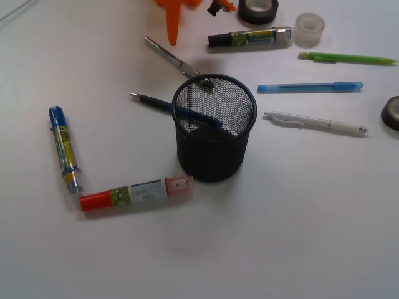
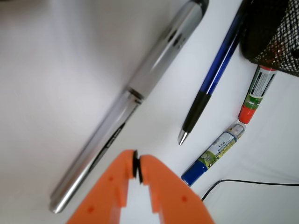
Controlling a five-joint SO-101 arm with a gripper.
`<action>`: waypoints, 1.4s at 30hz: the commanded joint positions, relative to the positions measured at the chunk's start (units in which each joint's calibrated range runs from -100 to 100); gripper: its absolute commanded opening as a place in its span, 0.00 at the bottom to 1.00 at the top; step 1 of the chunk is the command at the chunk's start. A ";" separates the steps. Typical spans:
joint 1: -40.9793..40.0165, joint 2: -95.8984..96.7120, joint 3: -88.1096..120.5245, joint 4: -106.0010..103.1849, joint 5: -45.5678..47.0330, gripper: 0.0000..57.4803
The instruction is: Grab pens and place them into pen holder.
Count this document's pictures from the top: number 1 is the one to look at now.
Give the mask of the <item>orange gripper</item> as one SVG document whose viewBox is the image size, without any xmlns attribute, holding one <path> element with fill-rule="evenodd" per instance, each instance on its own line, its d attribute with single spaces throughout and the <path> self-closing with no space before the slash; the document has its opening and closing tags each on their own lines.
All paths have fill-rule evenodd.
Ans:
<svg viewBox="0 0 399 299">
<path fill-rule="evenodd" d="M 180 21 L 180 8 L 182 4 L 187 4 L 191 7 L 197 7 L 201 1 L 197 0 L 181 0 L 181 1 L 159 1 L 155 2 L 165 8 L 166 12 L 166 26 L 168 33 L 168 40 L 171 46 L 175 46 L 178 40 L 178 29 Z M 227 0 L 212 0 L 207 11 L 215 16 L 220 10 L 224 12 L 236 11 L 233 3 Z"/>
</svg>

